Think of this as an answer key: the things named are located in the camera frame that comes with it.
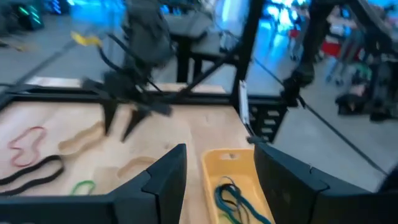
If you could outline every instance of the black metal frame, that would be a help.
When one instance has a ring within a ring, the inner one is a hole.
[[[200,74],[197,79],[195,79],[193,83],[187,86],[184,90],[177,93],[177,95],[180,97],[176,97],[172,102],[173,104],[231,105],[235,108],[237,113],[239,113],[239,82],[246,79],[246,73],[251,61],[252,48],[256,38],[257,27],[262,14],[262,5],[263,0],[251,0],[250,13],[244,28],[241,46],[238,49],[239,62],[235,74],[232,93],[190,92],[194,86],[198,85],[223,64],[223,62],[220,61],[219,63],[216,63],[212,69]],[[166,96],[172,94],[173,92],[150,91],[150,93],[155,96]],[[21,84],[9,88],[2,95],[0,95],[0,111],[14,101],[100,103],[101,98],[96,93],[84,90],[82,88],[44,87],[38,85]],[[287,111],[287,105],[285,101],[281,96],[250,95],[248,96],[248,104],[251,117],[250,126],[253,127],[254,130],[253,133],[249,127],[248,130],[250,134],[262,136],[267,141],[272,142],[275,139],[279,126]],[[29,209],[33,211],[39,208],[33,207],[32,203],[36,204],[41,202],[45,202],[49,207],[54,205],[60,207],[60,209],[68,208],[67,210],[69,210],[69,207],[78,209],[82,205],[89,205],[91,203],[104,203],[102,201],[97,201],[95,197],[18,197],[15,200],[13,199],[9,205],[22,207],[25,205],[25,207],[29,207]],[[7,203],[7,199],[0,198],[0,205]],[[95,213],[93,216],[98,215],[95,210],[92,210],[91,212]]]

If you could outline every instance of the concrete floor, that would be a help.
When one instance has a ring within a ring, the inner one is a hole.
[[[96,49],[77,46],[70,38],[71,30],[86,34],[108,30],[109,21],[99,13],[95,15],[93,11],[80,10],[72,18],[46,16],[45,29],[19,37],[32,45],[30,52],[0,49],[0,82],[15,83],[22,77],[34,75],[101,78],[101,72],[108,68]],[[279,94],[281,85],[276,79],[283,79],[294,67],[285,38],[277,37],[273,49],[268,45],[269,30],[261,26],[253,53],[255,62],[248,73],[249,93]],[[112,54],[115,62],[122,58],[116,46],[113,52],[109,49],[107,52]],[[173,82],[175,66],[175,62],[171,62],[163,71],[157,71],[155,79]],[[343,89],[325,83],[323,77],[329,68],[328,62],[317,66],[316,84],[302,93],[310,108],[290,110],[274,146],[331,175],[375,191],[385,176],[383,172],[388,172],[398,161],[398,151],[395,150],[398,138],[394,134],[398,124],[372,124],[365,116],[339,117],[334,100]],[[230,91],[233,74],[234,68],[224,66],[205,82],[222,85]]]

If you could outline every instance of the yellow tray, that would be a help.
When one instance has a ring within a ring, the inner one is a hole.
[[[245,197],[259,212],[272,223],[274,219],[267,200],[262,192],[254,166],[254,150],[252,149],[214,149],[203,154],[203,183],[205,186],[207,207],[212,224],[231,223],[216,206],[214,190],[219,184],[230,182],[225,176],[233,179]],[[245,212],[242,211],[243,223],[247,223]],[[260,223],[252,215],[250,224]]]

